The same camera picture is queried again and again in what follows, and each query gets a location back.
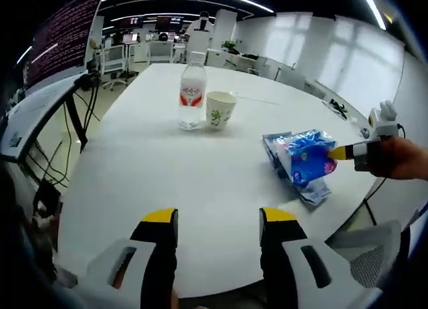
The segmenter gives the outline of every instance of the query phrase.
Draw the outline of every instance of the white round table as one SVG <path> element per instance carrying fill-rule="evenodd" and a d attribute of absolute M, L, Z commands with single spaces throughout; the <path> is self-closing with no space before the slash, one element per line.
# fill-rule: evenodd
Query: white round table
<path fill-rule="evenodd" d="M 272 171 L 263 134 L 325 130 L 360 141 L 319 99 L 241 72 L 206 67 L 207 91 L 235 92 L 223 132 L 177 127 L 184 65 L 153 64 L 115 101 L 74 169 L 64 197 L 58 261 L 84 274 L 89 261 L 129 238 L 147 213 L 179 210 L 180 297 L 233 290 L 262 279 L 259 208 L 294 213 L 309 237 L 329 238 L 359 207 L 375 178 L 340 163 L 325 177 L 330 198 L 309 211 Z"/>

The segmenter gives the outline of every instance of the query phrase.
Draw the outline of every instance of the human hand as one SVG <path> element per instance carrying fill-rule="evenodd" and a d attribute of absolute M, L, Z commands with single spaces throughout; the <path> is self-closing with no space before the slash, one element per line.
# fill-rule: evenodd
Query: human hand
<path fill-rule="evenodd" d="M 382 140 L 381 147 L 382 156 L 369 165 L 374 176 L 428 181 L 428 151 L 410 140 L 393 136 Z"/>

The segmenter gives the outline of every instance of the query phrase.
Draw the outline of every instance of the tissue pack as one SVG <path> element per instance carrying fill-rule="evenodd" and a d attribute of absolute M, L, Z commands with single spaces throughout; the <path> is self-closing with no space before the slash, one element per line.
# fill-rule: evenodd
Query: tissue pack
<path fill-rule="evenodd" d="M 336 142 L 320 130 L 278 136 L 272 138 L 269 146 L 293 185 L 305 187 L 310 181 L 330 174 L 337 166 L 336 161 L 327 156 Z"/>

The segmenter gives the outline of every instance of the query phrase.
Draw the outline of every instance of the floor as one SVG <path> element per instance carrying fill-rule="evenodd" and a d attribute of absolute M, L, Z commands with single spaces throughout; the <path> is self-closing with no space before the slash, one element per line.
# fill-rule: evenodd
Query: floor
<path fill-rule="evenodd" d="M 147 65 L 139 65 L 134 67 L 133 70 L 138 71 L 141 74 L 148 66 Z M 125 90 L 125 86 L 118 84 L 114 87 L 113 91 L 109 89 L 99 89 L 98 99 L 96 101 L 96 106 L 94 109 L 94 114 L 90 120 L 90 124 L 88 127 L 88 138 L 91 137 L 92 134 L 96 133 L 98 128 L 100 127 L 100 122 L 96 119 L 102 119 L 108 109 L 113 105 L 114 101 L 117 100 L 120 95 Z M 78 92 L 78 94 L 86 101 L 89 102 L 91 93 L 90 92 Z M 75 96 L 76 107 L 78 109 L 78 114 L 80 119 L 83 120 L 85 117 L 85 113 L 87 110 L 87 106 L 82 99 Z M 78 137 L 74 131 L 72 123 L 70 121 L 70 117 L 67 115 L 67 123 L 66 118 L 64 116 L 64 109 L 61 107 L 53 117 L 53 120 L 57 125 L 59 125 L 59 130 L 62 137 L 62 143 L 58 147 L 53 159 L 51 160 L 51 166 L 58 170 L 61 173 L 65 173 L 67 179 L 70 179 L 70 176 L 73 173 L 74 166 L 76 165 L 79 155 L 80 155 L 80 143 L 78 141 Z M 37 150 L 32 149 L 31 155 L 35 159 L 37 163 L 39 163 L 43 168 L 47 167 L 46 159 L 43 155 Z M 43 176 L 44 171 L 41 170 L 35 163 L 31 160 L 28 160 L 30 167 L 35 171 L 36 175 L 41 178 Z M 53 182 L 61 181 L 61 183 L 56 184 L 57 189 L 61 193 L 66 192 L 66 187 L 68 185 L 68 180 L 64 179 L 63 175 L 56 173 L 52 169 L 49 169 L 49 174 L 45 176 L 48 180 L 53 179 Z M 343 230 L 353 231 L 356 229 L 360 229 L 363 227 L 371 226 L 371 220 L 369 214 L 365 207 L 362 207 L 356 214 L 345 223 L 343 226 Z M 208 308 L 263 308 L 260 305 L 260 300 L 263 296 L 263 290 L 260 291 L 259 286 L 257 284 L 254 286 L 246 287 L 241 290 L 236 290 L 234 292 L 228 292 L 224 295 L 216 295 L 212 297 L 203 297 L 197 299 L 186 299 L 181 300 L 181 308 L 194 308 L 195 306 L 205 305 Z"/>

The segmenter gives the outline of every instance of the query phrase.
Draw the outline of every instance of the ceiling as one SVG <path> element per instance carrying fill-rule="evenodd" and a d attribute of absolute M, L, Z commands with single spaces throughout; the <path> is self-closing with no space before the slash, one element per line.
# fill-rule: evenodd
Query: ceiling
<path fill-rule="evenodd" d="M 377 25 L 365 0 L 250 0 L 272 9 L 270 13 L 254 5 L 237 0 L 108 0 L 101 4 L 105 26 L 110 20 L 130 15 L 145 13 L 193 13 L 210 12 L 215 16 L 219 9 L 237 12 L 238 20 L 275 15 L 277 12 L 308 11 L 315 16 L 334 17 L 341 15 L 366 23 Z M 44 20 L 61 7 L 66 0 L 2 0 L 0 7 L 3 31 L 12 37 L 6 37 L 7 52 L 3 53 L 1 65 L 11 67 L 16 59 L 28 48 L 35 30 Z M 424 45 L 428 45 L 427 27 L 421 18 L 428 17 L 428 7 L 424 0 L 388 0 L 407 18 Z M 185 20 L 195 20 L 194 16 L 185 16 Z M 388 32 L 405 41 L 399 25 L 394 23 L 387 27 Z"/>

